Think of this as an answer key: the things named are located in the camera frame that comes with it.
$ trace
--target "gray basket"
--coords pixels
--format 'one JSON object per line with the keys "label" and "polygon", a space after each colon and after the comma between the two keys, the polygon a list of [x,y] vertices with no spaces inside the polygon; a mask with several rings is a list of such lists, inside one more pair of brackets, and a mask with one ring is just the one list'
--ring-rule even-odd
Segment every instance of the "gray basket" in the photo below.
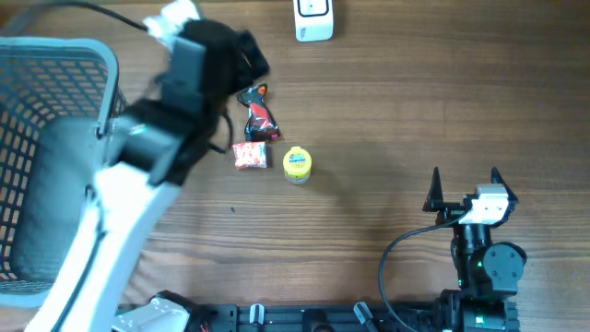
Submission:
{"label": "gray basket", "polygon": [[0,38],[0,305],[39,306],[57,277],[118,77],[99,41]]}

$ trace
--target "basket bottom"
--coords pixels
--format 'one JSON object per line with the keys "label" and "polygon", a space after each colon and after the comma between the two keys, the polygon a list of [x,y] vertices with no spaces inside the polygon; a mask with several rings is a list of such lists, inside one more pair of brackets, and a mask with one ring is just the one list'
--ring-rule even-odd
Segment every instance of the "basket bottom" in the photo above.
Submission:
{"label": "basket bottom", "polygon": [[91,183],[96,120],[59,118],[39,135],[11,266],[18,279],[54,281],[74,240]]}

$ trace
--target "small red packet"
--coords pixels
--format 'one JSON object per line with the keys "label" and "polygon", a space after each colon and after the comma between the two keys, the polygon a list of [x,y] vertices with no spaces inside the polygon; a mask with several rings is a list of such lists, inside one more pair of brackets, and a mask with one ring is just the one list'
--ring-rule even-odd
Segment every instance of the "small red packet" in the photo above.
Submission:
{"label": "small red packet", "polygon": [[266,168],[265,142],[244,142],[232,147],[236,155],[236,169]]}

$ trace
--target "wooden surface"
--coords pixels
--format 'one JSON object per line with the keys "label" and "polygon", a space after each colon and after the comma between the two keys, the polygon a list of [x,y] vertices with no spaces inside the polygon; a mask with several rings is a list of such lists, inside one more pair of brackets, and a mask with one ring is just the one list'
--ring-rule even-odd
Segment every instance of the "wooden surface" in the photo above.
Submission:
{"label": "wooden surface", "polygon": [[[458,200],[497,166],[521,199],[492,236],[528,252],[515,298],[523,330],[587,330],[588,7],[335,1],[336,36],[318,43],[295,40],[289,1],[203,8],[254,33],[272,66],[267,104],[285,139],[271,145],[268,170],[238,172],[213,153],[194,168],[151,233],[124,302],[165,289],[200,303],[378,302],[385,246],[434,221],[421,212],[432,168]],[[110,9],[141,19],[159,6]],[[54,12],[32,31],[109,43],[130,100],[166,63],[147,35],[86,11]],[[241,140],[247,110],[232,99],[230,115]],[[283,178],[292,146],[313,156],[303,186]],[[399,245],[386,268],[392,299],[456,287],[450,240],[445,230]],[[3,313],[8,330],[31,315]]]}

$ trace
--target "candy wrapper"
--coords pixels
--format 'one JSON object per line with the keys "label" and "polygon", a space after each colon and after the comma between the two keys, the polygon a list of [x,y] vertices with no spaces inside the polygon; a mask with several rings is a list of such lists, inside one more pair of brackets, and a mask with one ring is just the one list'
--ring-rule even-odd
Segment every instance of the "candy wrapper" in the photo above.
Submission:
{"label": "candy wrapper", "polygon": [[236,155],[236,169],[266,168],[265,142],[238,143],[232,147]]}
{"label": "candy wrapper", "polygon": [[273,114],[265,105],[266,83],[253,86],[238,94],[238,101],[246,106],[250,116],[244,129],[246,140],[260,142],[280,137]]}

